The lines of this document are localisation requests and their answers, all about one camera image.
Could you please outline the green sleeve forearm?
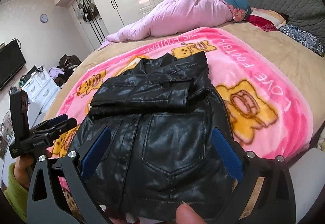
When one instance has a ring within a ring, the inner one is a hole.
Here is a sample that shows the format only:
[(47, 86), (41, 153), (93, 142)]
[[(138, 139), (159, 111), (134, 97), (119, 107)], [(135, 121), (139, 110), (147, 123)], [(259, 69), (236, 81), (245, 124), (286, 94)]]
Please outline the green sleeve forearm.
[(4, 191), (7, 201), (11, 204), (14, 211), (26, 223), (26, 207), (28, 191), (21, 186), (14, 176), (15, 163), (12, 163), (8, 172), (8, 187)]

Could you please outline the left hand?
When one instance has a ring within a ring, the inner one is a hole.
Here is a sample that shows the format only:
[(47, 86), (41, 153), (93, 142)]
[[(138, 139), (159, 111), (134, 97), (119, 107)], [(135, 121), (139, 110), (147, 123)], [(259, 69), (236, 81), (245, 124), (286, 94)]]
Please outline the left hand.
[(14, 177), (16, 181), (25, 189), (29, 189), (30, 176), (27, 168), (30, 167), (34, 162), (34, 158), (30, 155), (19, 156), (16, 158), (14, 167)]

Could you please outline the right hand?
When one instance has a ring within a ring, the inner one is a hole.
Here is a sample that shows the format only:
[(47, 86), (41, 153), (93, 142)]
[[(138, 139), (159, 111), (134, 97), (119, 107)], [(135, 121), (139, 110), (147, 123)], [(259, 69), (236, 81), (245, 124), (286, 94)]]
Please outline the right hand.
[(177, 208), (175, 219), (170, 222), (146, 219), (143, 217), (135, 217), (126, 214), (124, 218), (110, 218), (113, 223), (177, 223), (177, 224), (206, 224), (206, 221), (200, 217), (192, 207), (187, 203), (182, 204)]

